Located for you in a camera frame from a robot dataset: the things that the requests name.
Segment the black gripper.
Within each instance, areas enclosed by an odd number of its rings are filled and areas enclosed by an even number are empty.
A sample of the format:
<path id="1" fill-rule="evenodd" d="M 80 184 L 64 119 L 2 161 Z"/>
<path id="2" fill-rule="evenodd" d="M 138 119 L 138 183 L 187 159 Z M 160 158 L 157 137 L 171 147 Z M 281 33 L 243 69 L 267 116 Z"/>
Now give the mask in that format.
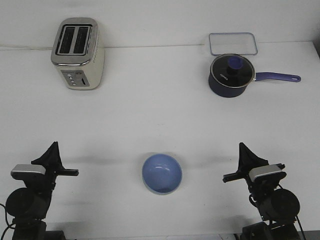
<path id="1" fill-rule="evenodd" d="M 46 169 L 44 175 L 44 187 L 46 190 L 54 190 L 58 176 L 76 177 L 78 169 L 63 168 L 60 157 L 59 144 L 54 141 L 51 146 L 39 158 L 31 161 L 32 165 L 40 165 Z"/>
<path id="2" fill-rule="evenodd" d="M 223 176 L 224 183 L 245 179 L 254 198 L 270 195 L 287 176 L 282 163 L 270 164 L 255 155 L 243 142 L 239 143 L 238 170 Z"/>

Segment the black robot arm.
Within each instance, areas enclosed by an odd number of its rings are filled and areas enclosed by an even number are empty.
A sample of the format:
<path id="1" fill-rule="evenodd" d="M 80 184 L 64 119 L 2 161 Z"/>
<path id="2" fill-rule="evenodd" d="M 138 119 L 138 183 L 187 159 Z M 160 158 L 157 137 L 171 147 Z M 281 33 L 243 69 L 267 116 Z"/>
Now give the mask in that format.
<path id="1" fill-rule="evenodd" d="M 76 177 L 78 169 L 64 168 L 59 144 L 54 141 L 45 153 L 29 164 L 17 164 L 10 172 L 25 187 L 14 190 L 5 202 L 5 212 L 13 217 L 3 231 L 13 229 L 13 240 L 64 240 L 62 230 L 47 230 L 44 219 L 52 201 L 58 176 Z"/>
<path id="2" fill-rule="evenodd" d="M 238 168 L 225 174 L 224 183 L 244 179 L 249 202 L 258 210 L 261 222 L 244 226 L 240 240 L 299 240 L 295 227 L 301 206 L 297 196 L 280 186 L 287 176 L 282 163 L 269 164 L 243 142 L 239 144 Z"/>

